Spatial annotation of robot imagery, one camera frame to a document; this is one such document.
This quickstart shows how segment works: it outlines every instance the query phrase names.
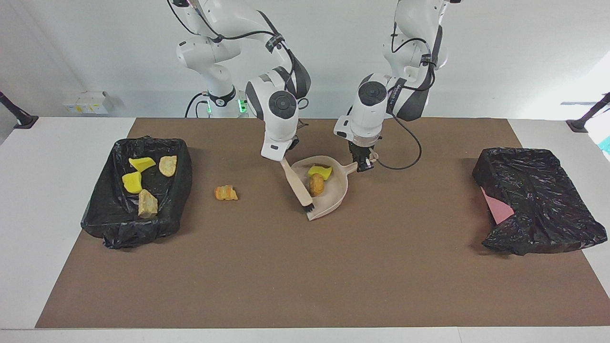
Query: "black trash bag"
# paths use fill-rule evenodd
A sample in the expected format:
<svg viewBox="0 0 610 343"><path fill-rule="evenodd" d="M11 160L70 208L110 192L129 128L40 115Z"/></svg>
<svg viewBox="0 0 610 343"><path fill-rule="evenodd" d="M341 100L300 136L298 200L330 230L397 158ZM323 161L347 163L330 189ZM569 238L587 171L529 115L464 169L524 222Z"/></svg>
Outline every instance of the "black trash bag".
<svg viewBox="0 0 610 343"><path fill-rule="evenodd" d="M178 156L176 173L168 178L159 171L159 160L174 155ZM127 192L122 180L123 175L136 171L128 159L141 157L157 163L142 173L142 188L159 204L159 213L149 219L138 217L138 195ZM137 247L172 235L180 228L192 179L192 163L183 140L148 136L119 140L95 184L81 227L93 237L103 238L110 249Z"/></svg>
<svg viewBox="0 0 610 343"><path fill-rule="evenodd" d="M483 241L493 251L562 253L608 240L551 151L485 149L472 175L488 196L515 212Z"/></svg>

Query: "brush bristles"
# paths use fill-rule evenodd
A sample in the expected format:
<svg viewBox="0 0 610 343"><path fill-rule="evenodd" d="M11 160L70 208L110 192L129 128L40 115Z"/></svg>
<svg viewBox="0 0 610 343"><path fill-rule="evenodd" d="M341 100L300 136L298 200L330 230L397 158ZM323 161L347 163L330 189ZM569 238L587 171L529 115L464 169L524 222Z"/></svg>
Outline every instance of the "brush bristles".
<svg viewBox="0 0 610 343"><path fill-rule="evenodd" d="M303 209L305 210L305 213L310 213L311 211L313 211L315 209L314 204L310 204L307 206L303 206Z"/></svg>

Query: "white wall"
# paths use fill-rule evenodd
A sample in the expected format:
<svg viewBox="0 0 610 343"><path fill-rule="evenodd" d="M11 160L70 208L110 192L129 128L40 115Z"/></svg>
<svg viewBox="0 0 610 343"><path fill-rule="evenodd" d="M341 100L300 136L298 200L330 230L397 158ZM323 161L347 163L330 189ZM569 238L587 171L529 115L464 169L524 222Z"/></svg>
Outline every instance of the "white wall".
<svg viewBox="0 0 610 343"><path fill-rule="evenodd" d="M365 75L390 71L380 42L391 32L395 0L248 3L273 20L312 75L304 117L344 114ZM437 73L426 115L566 116L548 106L557 107L566 88L610 51L606 4L450 5L443 22L450 60ZM175 58L177 43L190 35L165 0L0 0L0 32L0 89L39 115L66 115L61 94L87 89L109 92L118 104L113 115L181 116L191 96L206 88ZM248 79L276 66L258 42L243 45L243 54L225 63L242 89Z"/></svg>
<svg viewBox="0 0 610 343"><path fill-rule="evenodd" d="M15 117L13 117L9 111L0 108L0 144L4 143L6 137L13 132L13 126L15 124Z"/></svg>

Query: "yellow piece in dustpan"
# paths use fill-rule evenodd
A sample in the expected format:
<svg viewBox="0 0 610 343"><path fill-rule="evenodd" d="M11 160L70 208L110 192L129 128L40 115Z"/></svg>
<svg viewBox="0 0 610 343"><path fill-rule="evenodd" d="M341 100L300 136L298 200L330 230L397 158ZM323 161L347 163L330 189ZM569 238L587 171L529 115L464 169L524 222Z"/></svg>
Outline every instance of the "yellow piece in dustpan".
<svg viewBox="0 0 610 343"><path fill-rule="evenodd" d="M307 172L307 175L311 178L312 175L314 175L314 174L320 174L320 175L322 175L322 178L324 179L324 181L326 181L331 176L331 173L332 173L332 167L324 168L319 165L314 165L313 167L311 167L309 169L309 171Z"/></svg>

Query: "brush handle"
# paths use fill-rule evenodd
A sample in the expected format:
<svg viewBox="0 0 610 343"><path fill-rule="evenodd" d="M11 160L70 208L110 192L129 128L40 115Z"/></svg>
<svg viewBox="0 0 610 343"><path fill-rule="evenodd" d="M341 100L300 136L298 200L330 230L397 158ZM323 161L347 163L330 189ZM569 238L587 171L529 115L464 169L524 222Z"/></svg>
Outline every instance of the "brush handle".
<svg viewBox="0 0 610 343"><path fill-rule="evenodd" d="M288 164L288 161L286 160L286 158L284 158L282 161L280 161L280 164L282 165L282 168L284 169L284 173L286 174L286 180L288 180L288 183L290 184L290 188L292 188L292 192L295 193L295 195L296 195L297 199L299 199L299 202L301 203L301 205L305 207L305 206L309 206L312 203L314 203L314 200L312 199L311 195L307 191L307 188L305 188L305 185L301 182L301 179L295 173L295 171L292 170L292 168L290 168L290 165Z"/></svg>

